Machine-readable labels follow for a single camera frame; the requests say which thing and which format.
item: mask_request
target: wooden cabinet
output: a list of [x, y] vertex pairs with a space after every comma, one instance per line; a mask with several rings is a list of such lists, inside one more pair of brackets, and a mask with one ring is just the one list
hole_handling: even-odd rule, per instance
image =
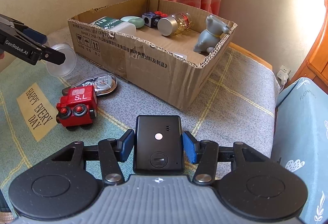
[[328, 94], [328, 0], [322, 28], [303, 63], [286, 86], [300, 77], [308, 77]]

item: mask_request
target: round black pad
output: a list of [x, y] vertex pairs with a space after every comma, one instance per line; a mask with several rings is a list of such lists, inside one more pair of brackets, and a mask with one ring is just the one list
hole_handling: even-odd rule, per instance
[[274, 162], [246, 162], [219, 181], [218, 193], [228, 208], [255, 221], [297, 216], [308, 195], [300, 178]]
[[98, 195], [96, 179], [65, 161], [47, 161], [11, 183], [9, 198], [19, 215], [36, 220], [65, 218], [86, 209]]
[[276, 197], [285, 190], [284, 183], [272, 176], [255, 176], [246, 185], [253, 195], [264, 198]]
[[65, 193], [69, 186], [69, 180], [64, 176], [47, 175], [35, 180], [32, 190], [42, 197], [55, 197]]

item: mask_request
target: grey textured grip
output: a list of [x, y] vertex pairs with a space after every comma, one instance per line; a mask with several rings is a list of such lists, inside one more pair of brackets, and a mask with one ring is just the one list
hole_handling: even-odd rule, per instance
[[[191, 183], [187, 176], [138, 176], [119, 186], [108, 186], [86, 211], [57, 221], [37, 221], [26, 217], [14, 224], [249, 224], [225, 208], [210, 187]], [[296, 218], [281, 224], [301, 224]]]

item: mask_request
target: black plastic case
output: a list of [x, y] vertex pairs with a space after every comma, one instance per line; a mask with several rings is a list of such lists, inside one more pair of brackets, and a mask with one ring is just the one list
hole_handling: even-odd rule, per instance
[[184, 172], [179, 116], [140, 115], [134, 141], [133, 171], [142, 174]]

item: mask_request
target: silver lid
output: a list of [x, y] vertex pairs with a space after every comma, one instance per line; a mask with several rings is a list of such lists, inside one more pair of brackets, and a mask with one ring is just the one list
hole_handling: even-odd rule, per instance
[[174, 34], [178, 30], [177, 21], [171, 17], [161, 18], [157, 23], [157, 29], [162, 35], [168, 36]]

